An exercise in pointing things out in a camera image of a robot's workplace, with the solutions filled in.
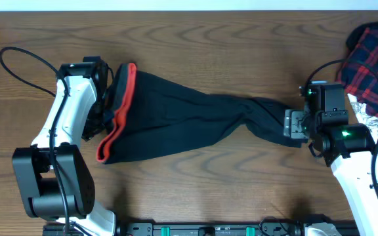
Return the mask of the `black leggings red waistband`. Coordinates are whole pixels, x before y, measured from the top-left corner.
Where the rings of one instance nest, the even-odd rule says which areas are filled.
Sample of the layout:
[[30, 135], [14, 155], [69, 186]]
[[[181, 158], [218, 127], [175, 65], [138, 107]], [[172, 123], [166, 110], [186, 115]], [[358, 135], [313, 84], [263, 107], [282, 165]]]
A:
[[288, 106], [269, 98], [205, 94], [122, 64], [108, 92], [106, 137], [96, 160], [144, 161], [212, 146], [245, 125], [256, 137], [299, 148], [284, 136]]

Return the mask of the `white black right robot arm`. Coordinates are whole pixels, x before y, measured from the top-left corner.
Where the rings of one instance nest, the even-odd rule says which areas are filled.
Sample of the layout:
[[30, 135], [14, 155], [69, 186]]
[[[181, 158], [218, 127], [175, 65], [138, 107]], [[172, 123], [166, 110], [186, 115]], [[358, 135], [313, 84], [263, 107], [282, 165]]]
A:
[[378, 235], [377, 144], [367, 126], [349, 124], [345, 100], [308, 97], [285, 111], [285, 136], [309, 141], [342, 187], [360, 235]]

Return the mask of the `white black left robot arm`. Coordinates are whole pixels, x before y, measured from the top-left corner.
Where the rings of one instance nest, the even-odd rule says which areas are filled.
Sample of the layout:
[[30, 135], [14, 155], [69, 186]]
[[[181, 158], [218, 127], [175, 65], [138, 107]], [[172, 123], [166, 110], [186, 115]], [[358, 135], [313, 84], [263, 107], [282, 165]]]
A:
[[54, 222], [44, 235], [115, 235], [116, 216], [95, 199], [95, 183], [80, 152], [102, 128], [109, 67], [99, 57], [62, 64], [48, 117], [12, 165], [26, 214]]

